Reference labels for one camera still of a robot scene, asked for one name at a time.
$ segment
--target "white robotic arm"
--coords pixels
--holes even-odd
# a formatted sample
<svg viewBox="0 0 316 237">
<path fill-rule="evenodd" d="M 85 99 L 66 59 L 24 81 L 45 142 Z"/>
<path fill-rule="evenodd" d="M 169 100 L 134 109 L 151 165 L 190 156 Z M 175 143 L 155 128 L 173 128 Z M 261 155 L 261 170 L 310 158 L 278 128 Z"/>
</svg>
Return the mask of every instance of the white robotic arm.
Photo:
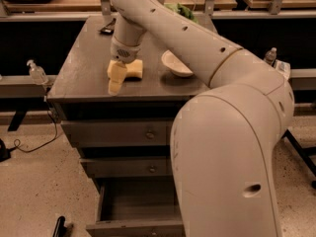
<svg viewBox="0 0 316 237">
<path fill-rule="evenodd" d="M 287 81 L 242 46 L 157 0 L 112 2 L 119 13 L 113 59 L 131 62 L 148 31 L 212 89 L 188 101 L 172 127 L 187 237 L 280 237 L 272 153 L 293 116 Z"/>
</svg>

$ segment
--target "sponge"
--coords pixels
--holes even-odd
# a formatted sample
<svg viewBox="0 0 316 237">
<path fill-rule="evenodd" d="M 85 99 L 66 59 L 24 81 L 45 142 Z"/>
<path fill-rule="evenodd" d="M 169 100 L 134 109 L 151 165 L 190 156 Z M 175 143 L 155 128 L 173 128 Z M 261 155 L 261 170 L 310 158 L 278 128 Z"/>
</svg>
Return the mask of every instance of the sponge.
<svg viewBox="0 0 316 237">
<path fill-rule="evenodd" d="M 110 61 L 108 66 L 109 94 L 116 96 L 125 78 L 136 77 L 142 79 L 142 60 L 136 59 L 131 63 L 124 64 L 121 61 Z"/>
</svg>

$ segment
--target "white container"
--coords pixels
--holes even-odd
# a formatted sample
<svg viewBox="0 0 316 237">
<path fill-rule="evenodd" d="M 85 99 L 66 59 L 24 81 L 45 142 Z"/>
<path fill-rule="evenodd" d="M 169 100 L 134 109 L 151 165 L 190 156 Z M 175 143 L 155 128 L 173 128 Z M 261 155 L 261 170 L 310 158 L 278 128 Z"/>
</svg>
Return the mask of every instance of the white container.
<svg viewBox="0 0 316 237">
<path fill-rule="evenodd" d="M 264 61 L 268 65 L 273 66 L 276 59 L 277 59 L 277 49 L 275 47 L 273 47 L 271 50 L 266 52 Z"/>
<path fill-rule="evenodd" d="M 42 67 L 37 66 L 32 59 L 27 62 L 27 65 L 30 67 L 29 73 L 35 84 L 45 85 L 48 83 L 48 77 Z"/>
</svg>

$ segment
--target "bottle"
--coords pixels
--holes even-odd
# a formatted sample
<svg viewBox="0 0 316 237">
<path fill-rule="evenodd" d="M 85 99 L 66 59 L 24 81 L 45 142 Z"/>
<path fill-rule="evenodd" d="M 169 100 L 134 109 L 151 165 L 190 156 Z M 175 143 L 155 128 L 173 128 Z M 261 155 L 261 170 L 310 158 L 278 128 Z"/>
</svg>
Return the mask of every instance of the bottle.
<svg viewBox="0 0 316 237">
<path fill-rule="evenodd" d="M 276 61 L 277 58 L 277 49 L 275 47 L 273 47 L 271 50 L 266 52 L 264 61 L 270 65 L 273 66 L 274 62 Z"/>
<path fill-rule="evenodd" d="M 30 67 L 29 73 L 35 84 L 45 85 L 48 83 L 48 77 L 42 67 L 37 66 L 32 59 L 27 62 L 27 65 Z"/>
</svg>

